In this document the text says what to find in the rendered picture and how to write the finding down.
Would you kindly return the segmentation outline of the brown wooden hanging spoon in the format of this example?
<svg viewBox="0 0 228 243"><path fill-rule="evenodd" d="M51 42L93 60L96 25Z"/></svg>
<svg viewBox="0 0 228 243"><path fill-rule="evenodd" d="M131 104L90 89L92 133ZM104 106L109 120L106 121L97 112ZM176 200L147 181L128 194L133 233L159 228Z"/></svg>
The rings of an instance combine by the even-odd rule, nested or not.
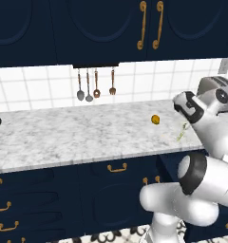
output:
<svg viewBox="0 0 228 243"><path fill-rule="evenodd" d="M100 96L101 96L101 91L98 88L98 70L97 70L97 68L95 68L94 76L95 76L95 89L93 91L93 96L94 96L94 98L97 99L97 98L100 98Z"/></svg>

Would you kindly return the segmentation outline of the navy wall cupboard door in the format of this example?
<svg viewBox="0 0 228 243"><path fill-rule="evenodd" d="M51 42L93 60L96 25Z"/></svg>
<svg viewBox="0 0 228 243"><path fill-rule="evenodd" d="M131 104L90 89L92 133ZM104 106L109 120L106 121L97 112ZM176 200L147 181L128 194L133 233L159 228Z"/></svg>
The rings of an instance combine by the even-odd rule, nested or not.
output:
<svg viewBox="0 0 228 243"><path fill-rule="evenodd" d="M56 65L48 0L0 0L0 67Z"/></svg>
<svg viewBox="0 0 228 243"><path fill-rule="evenodd" d="M142 0L49 0L60 65L138 62Z"/></svg>
<svg viewBox="0 0 228 243"><path fill-rule="evenodd" d="M228 0L163 0L161 41L154 49L158 1L148 8L148 61L228 57Z"/></svg>

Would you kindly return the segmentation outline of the silver toaster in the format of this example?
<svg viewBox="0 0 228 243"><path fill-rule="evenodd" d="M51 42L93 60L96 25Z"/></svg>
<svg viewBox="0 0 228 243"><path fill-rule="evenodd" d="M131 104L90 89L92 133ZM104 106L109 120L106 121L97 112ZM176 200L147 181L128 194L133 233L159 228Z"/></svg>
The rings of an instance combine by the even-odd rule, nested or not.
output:
<svg viewBox="0 0 228 243"><path fill-rule="evenodd" d="M197 96L206 105L212 102L212 89L223 89L228 94L228 79L221 76L203 77L199 82ZM223 106L219 113L228 113L228 103Z"/></svg>

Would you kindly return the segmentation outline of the grey hanging spoon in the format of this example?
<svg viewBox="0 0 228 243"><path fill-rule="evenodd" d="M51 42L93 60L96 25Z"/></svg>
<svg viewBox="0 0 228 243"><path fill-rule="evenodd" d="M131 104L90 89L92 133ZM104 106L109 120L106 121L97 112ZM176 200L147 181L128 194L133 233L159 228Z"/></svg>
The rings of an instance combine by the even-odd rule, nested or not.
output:
<svg viewBox="0 0 228 243"><path fill-rule="evenodd" d="M85 97L85 92L81 88L81 74L79 68L78 68L78 84L79 84L79 90L77 92L77 98L79 101L82 101Z"/></svg>
<svg viewBox="0 0 228 243"><path fill-rule="evenodd" d="M90 102L93 101L93 97L90 95L90 91L89 91L89 73L88 73L88 69L86 70L86 83L87 83L87 95L85 97L85 100L90 103Z"/></svg>

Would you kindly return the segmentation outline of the grey wall socket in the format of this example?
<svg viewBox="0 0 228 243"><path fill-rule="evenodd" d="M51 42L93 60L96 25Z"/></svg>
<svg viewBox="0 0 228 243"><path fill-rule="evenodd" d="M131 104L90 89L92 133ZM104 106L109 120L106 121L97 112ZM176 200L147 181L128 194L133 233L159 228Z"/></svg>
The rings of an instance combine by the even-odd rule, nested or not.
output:
<svg viewBox="0 0 228 243"><path fill-rule="evenodd" d="M218 69L218 74L226 74L228 71L228 58L222 58L219 69Z"/></svg>

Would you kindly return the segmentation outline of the brown hanging fork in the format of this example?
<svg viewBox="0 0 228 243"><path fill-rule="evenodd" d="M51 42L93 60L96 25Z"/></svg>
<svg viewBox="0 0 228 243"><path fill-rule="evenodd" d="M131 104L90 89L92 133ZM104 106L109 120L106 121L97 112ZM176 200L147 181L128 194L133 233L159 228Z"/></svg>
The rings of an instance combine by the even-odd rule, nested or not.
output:
<svg viewBox="0 0 228 243"><path fill-rule="evenodd" d="M114 87L114 79L115 79L115 69L112 67L111 70L111 87L109 88L109 94L115 95L116 94L116 88Z"/></svg>

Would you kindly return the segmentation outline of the navy drawer front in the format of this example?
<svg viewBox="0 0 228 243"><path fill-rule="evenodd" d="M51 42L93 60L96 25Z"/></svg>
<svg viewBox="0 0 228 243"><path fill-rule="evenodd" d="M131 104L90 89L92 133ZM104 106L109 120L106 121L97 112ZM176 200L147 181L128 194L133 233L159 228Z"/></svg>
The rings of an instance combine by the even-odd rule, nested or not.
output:
<svg viewBox="0 0 228 243"><path fill-rule="evenodd" d="M4 226L12 227L14 221L19 221L19 226L16 230L11 232L5 232L5 234L19 234L35 231L60 231L64 230L69 237L82 234L84 230L80 221L72 222L71 220L64 219L60 213L34 213L24 214L18 217L4 217L0 218L0 223L4 223Z"/></svg>
<svg viewBox="0 0 228 243"><path fill-rule="evenodd" d="M0 212L0 218L24 214L53 212L60 213L64 219L76 217L82 219L81 201L79 196L71 197L65 192L23 192L0 194L0 209L11 202L11 207Z"/></svg>
<svg viewBox="0 0 228 243"><path fill-rule="evenodd" d="M3 183L0 185L0 194L13 190L28 190L31 186L40 186L45 183L51 185L53 182L61 182L67 178L78 180L77 168L75 166L62 166L37 170L28 170L0 174Z"/></svg>
<svg viewBox="0 0 228 243"><path fill-rule="evenodd" d="M69 235L67 235L64 230L35 231L19 234L0 233L0 243L7 243L8 239L13 239L14 237L24 237L27 240L26 243L47 243L67 239Z"/></svg>
<svg viewBox="0 0 228 243"><path fill-rule="evenodd" d="M128 181L143 180L148 178L149 181L155 182L155 176L161 173L157 169L158 156L147 156L127 159L104 160L99 162L85 163L78 166L80 181L106 180L106 181ZM121 173L110 173L107 165L111 164L113 169L123 167L123 163L127 163L126 171Z"/></svg>

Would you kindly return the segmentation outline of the black utensil rail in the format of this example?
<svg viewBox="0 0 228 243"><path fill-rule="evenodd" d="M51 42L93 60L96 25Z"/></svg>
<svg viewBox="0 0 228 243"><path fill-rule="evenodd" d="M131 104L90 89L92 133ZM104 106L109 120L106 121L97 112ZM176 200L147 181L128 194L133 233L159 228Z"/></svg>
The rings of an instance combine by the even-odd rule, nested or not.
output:
<svg viewBox="0 0 228 243"><path fill-rule="evenodd" d="M104 63L104 64L73 64L73 68L96 68L96 67L115 67L120 63Z"/></svg>

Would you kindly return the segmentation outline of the pale green stalk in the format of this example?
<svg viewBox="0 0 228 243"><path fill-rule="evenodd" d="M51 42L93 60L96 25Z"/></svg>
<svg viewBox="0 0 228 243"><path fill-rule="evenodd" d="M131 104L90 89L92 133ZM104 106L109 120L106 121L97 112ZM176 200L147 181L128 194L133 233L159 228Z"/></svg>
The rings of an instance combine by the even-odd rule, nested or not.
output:
<svg viewBox="0 0 228 243"><path fill-rule="evenodd" d="M190 124L185 122L182 126L182 130L180 131L180 134L177 137L177 140L180 140L182 136L184 135L185 131L190 127Z"/></svg>

